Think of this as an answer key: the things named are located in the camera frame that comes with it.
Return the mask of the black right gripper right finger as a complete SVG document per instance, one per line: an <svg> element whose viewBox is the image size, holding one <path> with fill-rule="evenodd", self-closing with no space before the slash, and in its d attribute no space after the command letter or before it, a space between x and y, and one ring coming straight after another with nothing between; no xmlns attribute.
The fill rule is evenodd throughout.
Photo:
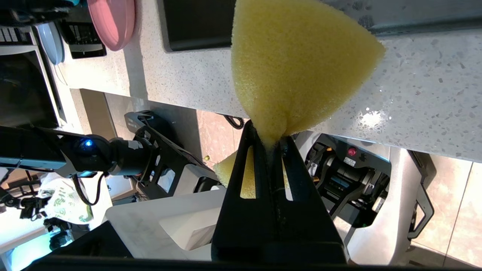
<svg viewBox="0 0 482 271"><path fill-rule="evenodd" d="M271 195L275 251L289 263L346 264L345 246L308 173L294 140L273 151Z"/></svg>

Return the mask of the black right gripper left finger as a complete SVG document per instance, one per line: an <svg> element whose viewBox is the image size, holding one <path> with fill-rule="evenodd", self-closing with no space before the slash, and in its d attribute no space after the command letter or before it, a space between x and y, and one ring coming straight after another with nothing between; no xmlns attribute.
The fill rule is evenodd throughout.
<svg viewBox="0 0 482 271"><path fill-rule="evenodd" d="M248 162L253 163L255 198L241 189ZM251 121L246 122L222 208L212 237L213 261L260 261L273 238L273 211L266 150Z"/></svg>

